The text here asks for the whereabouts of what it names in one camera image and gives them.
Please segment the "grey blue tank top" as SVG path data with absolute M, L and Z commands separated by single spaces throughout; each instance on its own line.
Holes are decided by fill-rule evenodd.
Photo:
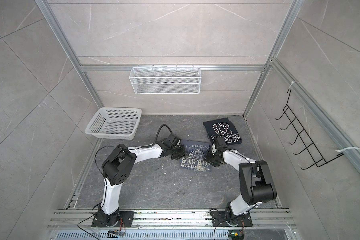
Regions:
M 182 140 L 185 148 L 185 156 L 180 161 L 180 167 L 197 172 L 208 172 L 211 164 L 204 160 L 210 149 L 210 144 L 206 142 Z

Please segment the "navy tank top red trim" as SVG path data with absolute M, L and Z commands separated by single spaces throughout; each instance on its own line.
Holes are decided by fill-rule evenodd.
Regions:
M 228 118 L 221 118 L 203 122 L 208 139 L 213 144 L 214 140 L 223 137 L 227 145 L 242 144 L 243 140 L 235 125 Z

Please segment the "white plastic laundry basket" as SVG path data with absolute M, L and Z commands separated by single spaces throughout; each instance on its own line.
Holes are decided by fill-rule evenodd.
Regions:
M 136 108 L 100 108 L 88 123 L 85 133 L 99 139 L 132 140 L 142 116 Z

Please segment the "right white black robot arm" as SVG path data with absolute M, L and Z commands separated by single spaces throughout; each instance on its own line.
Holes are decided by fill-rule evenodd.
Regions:
M 277 198 L 277 190 L 266 161 L 256 161 L 226 144 L 223 137 L 214 140 L 205 156 L 213 167 L 228 164 L 239 173 L 240 194 L 229 202 L 225 210 L 211 210 L 216 226 L 237 226 L 250 217 L 250 211 Z

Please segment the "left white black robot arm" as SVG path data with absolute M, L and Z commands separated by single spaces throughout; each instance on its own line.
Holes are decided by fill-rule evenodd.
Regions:
M 94 215 L 93 227 L 114 227 L 121 223 L 119 199 L 123 183 L 130 176 L 136 163 L 171 157 L 178 160 L 185 156 L 182 140 L 174 134 L 140 147 L 127 147 L 120 144 L 102 164 L 104 177 L 104 194 L 98 211 Z

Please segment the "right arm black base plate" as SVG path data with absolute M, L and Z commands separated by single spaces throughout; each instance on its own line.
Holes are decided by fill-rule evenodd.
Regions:
M 245 215 L 235 216 L 227 214 L 226 211 L 218 211 L 217 209 L 209 210 L 212 218 L 213 227 L 252 227 L 253 222 L 249 213 Z

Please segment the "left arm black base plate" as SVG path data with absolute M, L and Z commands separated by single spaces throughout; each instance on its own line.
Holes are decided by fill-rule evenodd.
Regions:
M 95 213 L 91 227 L 99 228 L 116 228 L 132 226 L 135 212 L 133 211 L 116 211 L 111 215 L 105 214 L 102 210 Z

